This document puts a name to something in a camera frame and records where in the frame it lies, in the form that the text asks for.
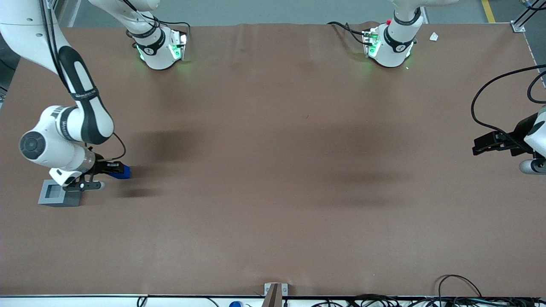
black cable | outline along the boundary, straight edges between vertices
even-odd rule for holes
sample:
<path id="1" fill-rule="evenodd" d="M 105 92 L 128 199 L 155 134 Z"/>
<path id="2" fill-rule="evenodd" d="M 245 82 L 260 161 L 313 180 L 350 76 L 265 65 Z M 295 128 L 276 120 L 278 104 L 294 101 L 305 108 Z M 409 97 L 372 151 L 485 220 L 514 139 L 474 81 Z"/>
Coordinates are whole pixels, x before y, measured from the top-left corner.
<path id="1" fill-rule="evenodd" d="M 135 12 L 138 12 L 137 8 L 136 8 L 129 0 L 123 0 L 123 2 L 124 2 L 126 5 L 128 5 L 128 6 L 131 8 L 131 10 L 133 10 L 133 11 L 135 11 Z M 147 18 L 147 19 L 150 19 L 150 20 L 153 20 L 153 21 L 157 21 L 157 22 L 162 23 L 162 24 L 164 24 L 164 25 L 186 25 L 186 26 L 188 26 L 188 28 L 190 28 L 189 23 L 184 22 L 184 21 L 180 21 L 180 22 L 169 22 L 169 21 L 162 21 L 162 20 L 158 19 L 158 18 L 155 17 L 155 16 L 154 16 L 153 18 L 152 18 L 152 17 L 148 17 L 148 16 L 143 15 L 143 14 L 140 14 L 140 16 L 142 16 L 142 17 L 144 17 L 144 18 Z"/>
<path id="2" fill-rule="evenodd" d="M 139 297 L 136 301 L 136 307 L 144 307 L 146 304 L 146 301 L 148 301 L 148 297 Z"/>
<path id="3" fill-rule="evenodd" d="M 210 297 L 207 297 L 206 299 L 208 299 L 208 300 L 211 301 L 213 304 L 215 304 L 216 307 L 220 307 L 220 306 L 218 305 L 218 303 L 216 303 L 215 301 L 213 301 Z"/>
<path id="4" fill-rule="evenodd" d="M 145 18 L 148 18 L 148 19 L 152 19 L 152 20 L 156 20 L 158 21 L 159 23 L 162 23 L 164 25 L 186 25 L 188 26 L 188 28 L 191 28 L 191 26 L 189 25 L 189 23 L 185 22 L 185 21 L 179 21 L 179 22 L 169 22 L 169 21 L 163 21 L 163 20 L 160 20 L 158 19 L 157 17 L 155 18 L 150 18 L 148 16 L 144 16 Z"/>
<path id="5" fill-rule="evenodd" d="M 522 72 L 526 72 L 528 70 L 533 70 L 533 69 L 538 69 L 538 68 L 546 68 L 546 64 L 543 64 L 543 65 L 536 65 L 536 66 L 531 66 L 531 67 L 527 67 L 527 68 L 522 68 L 522 69 L 517 69 L 517 70 L 513 70 L 511 72 L 508 72 L 508 73 L 505 73 L 505 74 L 502 74 L 502 75 L 499 75 L 491 80 L 489 80 L 484 86 L 482 86 L 482 88 L 479 89 L 479 91 L 476 93 L 476 95 L 474 96 L 474 99 L 472 100 L 472 104 L 470 105 L 470 113 L 472 114 L 472 119 L 474 119 L 474 121 L 476 123 L 478 123 L 479 125 L 482 125 L 484 127 L 487 127 L 489 129 L 493 129 L 495 131 L 498 131 L 499 133 L 502 133 L 507 139 L 509 139 L 510 141 L 512 141 L 514 144 L 516 144 L 518 147 L 524 149 L 524 150 L 529 150 L 529 147 L 525 144 L 521 144 L 519 143 L 518 141 L 516 141 L 514 138 L 512 138 L 510 136 L 510 134 L 508 134 L 506 131 L 502 130 L 501 128 L 498 128 L 498 127 L 495 127 L 493 125 L 490 125 L 490 124 L 487 124 L 487 123 L 484 123 L 482 121 L 479 121 L 477 118 L 476 118 L 476 113 L 474 111 L 474 105 L 476 104 L 476 100 L 478 100 L 478 97 L 479 95 L 483 92 L 483 90 L 485 90 L 486 87 L 488 87 L 491 83 L 497 81 L 498 79 L 501 79 L 501 78 L 504 78 L 506 76 L 510 76 L 510 75 L 513 75 L 513 74 L 517 74 L 517 73 L 522 73 Z"/>
<path id="6" fill-rule="evenodd" d="M 527 9 L 529 9 L 529 10 L 532 10 L 532 11 L 542 11 L 542 10 L 546 10 L 546 7 L 542 7 L 543 5 L 544 5 L 544 3 L 542 3 L 540 7 L 534 8 L 534 7 L 531 5 L 531 3 L 529 3 L 529 6 L 525 6 L 525 7 L 526 7 Z"/>
<path id="7" fill-rule="evenodd" d="M 542 76 L 546 75 L 546 70 L 541 72 L 536 78 L 533 79 L 531 84 L 529 84 L 529 87 L 527 88 L 527 98 L 529 98 L 530 101 L 534 103 L 546 103 L 546 100 L 536 100 L 531 95 L 531 90 L 533 89 L 533 86 L 535 86 L 535 83 L 542 78 Z"/>
<path id="8" fill-rule="evenodd" d="M 120 144 L 121 146 L 123 146 L 123 153 L 121 154 L 121 156 L 118 156 L 118 157 L 115 157 L 115 158 L 107 158 L 107 159 L 100 159 L 99 162 L 104 162 L 104 161 L 114 161 L 114 160 L 117 160 L 117 159 L 121 159 L 125 156 L 125 154 L 127 153 L 127 148 L 125 147 L 125 144 L 123 143 L 123 141 L 121 140 L 121 138 L 114 132 L 112 133 L 114 135 L 114 137 L 117 138 L 117 140 L 120 141 Z"/>
<path id="9" fill-rule="evenodd" d="M 343 306 L 343 305 L 341 305 L 341 304 L 339 304 L 339 303 L 330 302 L 330 301 L 325 301 L 325 302 L 322 302 L 322 303 L 318 303 L 318 304 L 315 304 L 315 305 L 313 305 L 313 306 L 311 306 L 311 307 L 319 307 L 319 306 L 321 306 L 322 304 L 332 304 L 332 305 L 337 306 L 337 307 L 345 307 L 345 306 Z"/>
<path id="10" fill-rule="evenodd" d="M 337 21 L 330 21 L 327 23 L 327 25 L 335 25 L 335 26 L 340 26 L 342 27 L 345 31 L 348 31 L 352 36 L 353 38 L 359 42 L 360 44 L 363 44 L 363 45 L 366 45 L 366 46 L 371 46 L 372 44 L 371 43 L 366 43 L 360 39 L 358 39 L 358 37 L 355 35 L 355 34 L 359 34 L 359 35 L 362 35 L 362 32 L 358 32 L 356 30 L 353 30 L 351 29 L 351 27 L 349 26 L 349 23 L 345 23 L 345 25 L 342 25 L 341 23 L 337 22 Z"/>
<path id="11" fill-rule="evenodd" d="M 48 19 L 43 0 L 39 0 L 38 2 L 40 3 L 40 12 L 41 12 L 42 19 L 44 20 L 44 31 L 45 31 L 46 41 L 48 43 L 49 53 L 51 55 L 51 60 L 53 62 L 53 65 L 55 66 L 57 75 L 61 79 L 62 84 L 66 87 L 68 91 L 70 91 L 70 89 L 68 88 L 66 79 L 64 78 L 64 74 L 62 72 L 61 63 L 58 59 L 58 52 L 56 49 L 57 43 L 55 41 L 55 29 L 53 26 L 53 17 L 51 15 L 51 9 L 48 9 L 48 13 L 49 13 L 47 14 L 49 15 L 49 19 Z"/>
<path id="12" fill-rule="evenodd" d="M 461 276 L 461 275 L 456 275 L 456 274 L 448 274 L 444 278 L 442 278 L 442 280 L 438 284 L 438 297 L 440 297 L 440 298 L 442 297 L 442 284 L 446 279 L 448 279 L 450 277 L 456 277 L 456 278 L 463 279 L 463 280 L 467 281 L 469 284 L 472 285 L 472 287 L 474 287 L 474 289 L 478 293 L 479 297 L 483 297 L 481 291 L 478 289 L 478 287 L 476 287 L 476 285 L 472 281 L 470 281 L 470 279 L 468 279 L 468 278 L 466 278 L 464 276 Z"/>
<path id="13" fill-rule="evenodd" d="M 353 29 L 347 28 L 347 27 L 345 27 L 345 25 L 343 25 L 342 23 L 337 22 L 337 21 L 330 21 L 330 22 L 327 23 L 327 25 L 336 25 L 336 26 L 340 26 L 340 27 L 342 27 L 343 29 L 345 29 L 345 31 L 351 31 L 351 32 L 353 32 L 354 34 L 360 34 L 360 35 L 362 35 L 362 32 L 358 32 L 358 31 L 355 31 L 355 30 L 353 30 Z"/>
<path id="14" fill-rule="evenodd" d="M 6 66 L 7 68 L 9 68 L 9 69 L 15 71 L 15 68 L 11 67 L 10 65 L 7 65 L 6 62 L 4 62 L 4 60 L 1 59 L 1 58 L 0 58 L 0 62 L 1 62 L 2 64 L 4 64 L 4 66 Z"/>

gray box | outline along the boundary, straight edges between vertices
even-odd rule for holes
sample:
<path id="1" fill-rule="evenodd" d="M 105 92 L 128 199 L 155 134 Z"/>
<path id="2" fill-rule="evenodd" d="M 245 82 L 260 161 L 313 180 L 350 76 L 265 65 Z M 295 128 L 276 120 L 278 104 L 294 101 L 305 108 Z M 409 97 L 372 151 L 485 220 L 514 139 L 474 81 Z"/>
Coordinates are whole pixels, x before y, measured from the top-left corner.
<path id="1" fill-rule="evenodd" d="M 66 192 L 53 179 L 44 180 L 38 204 L 51 207 L 77 207 L 80 205 L 81 191 Z"/>

yellow floor line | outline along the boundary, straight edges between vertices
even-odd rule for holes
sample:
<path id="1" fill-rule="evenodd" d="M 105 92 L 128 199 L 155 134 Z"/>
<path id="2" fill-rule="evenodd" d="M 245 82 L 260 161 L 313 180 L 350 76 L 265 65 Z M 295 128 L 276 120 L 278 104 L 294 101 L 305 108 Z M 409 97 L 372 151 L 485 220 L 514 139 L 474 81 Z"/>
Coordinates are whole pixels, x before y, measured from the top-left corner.
<path id="1" fill-rule="evenodd" d="M 487 17 L 487 22 L 495 22 L 495 17 L 491 11 L 491 6 L 489 5 L 488 0 L 482 0 L 483 10 L 485 11 L 485 16 Z"/>

white paper scrap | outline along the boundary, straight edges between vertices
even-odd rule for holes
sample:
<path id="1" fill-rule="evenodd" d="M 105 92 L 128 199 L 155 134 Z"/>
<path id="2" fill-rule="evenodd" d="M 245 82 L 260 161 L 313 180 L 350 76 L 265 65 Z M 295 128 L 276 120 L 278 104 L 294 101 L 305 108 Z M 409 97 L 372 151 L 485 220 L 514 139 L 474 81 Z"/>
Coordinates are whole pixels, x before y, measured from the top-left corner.
<path id="1" fill-rule="evenodd" d="M 433 32 L 429 39 L 434 41 L 434 42 L 437 41 L 438 40 L 438 34 L 436 34 L 436 32 Z"/>

robotic arm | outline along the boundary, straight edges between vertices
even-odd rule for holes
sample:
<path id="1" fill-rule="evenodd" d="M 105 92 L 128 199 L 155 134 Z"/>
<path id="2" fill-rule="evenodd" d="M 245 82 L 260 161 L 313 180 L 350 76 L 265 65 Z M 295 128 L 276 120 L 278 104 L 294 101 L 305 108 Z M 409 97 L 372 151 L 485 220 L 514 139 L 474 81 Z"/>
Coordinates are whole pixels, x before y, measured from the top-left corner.
<path id="1" fill-rule="evenodd" d="M 159 0 L 89 0 L 105 10 L 127 28 L 136 42 L 140 58 L 152 69 L 166 69 L 182 59 L 186 47 L 185 33 L 162 25 L 150 11 Z"/>
<path id="2" fill-rule="evenodd" d="M 546 107 L 539 112 L 521 120 L 514 131 L 503 133 L 492 131 L 474 140 L 472 152 L 475 156 L 487 151 L 510 150 L 513 157 L 530 154 L 519 164 L 522 173 L 528 175 L 546 175 Z"/>
<path id="3" fill-rule="evenodd" d="M 79 143 L 104 143 L 114 132 L 114 122 L 83 59 L 66 41 L 47 5 L 44 0 L 0 1 L 0 32 L 21 57 L 58 74 L 76 106 L 46 108 L 36 126 L 21 137 L 19 149 L 28 160 L 51 168 L 51 177 L 63 187 L 85 174 L 122 173 L 115 168 L 123 165 L 109 166 Z"/>
<path id="4" fill-rule="evenodd" d="M 385 67 L 396 67 L 410 56 L 415 35 L 423 24 L 420 7 L 442 7 L 458 0 L 389 0 L 394 4 L 394 18 L 365 32 L 366 55 Z"/>

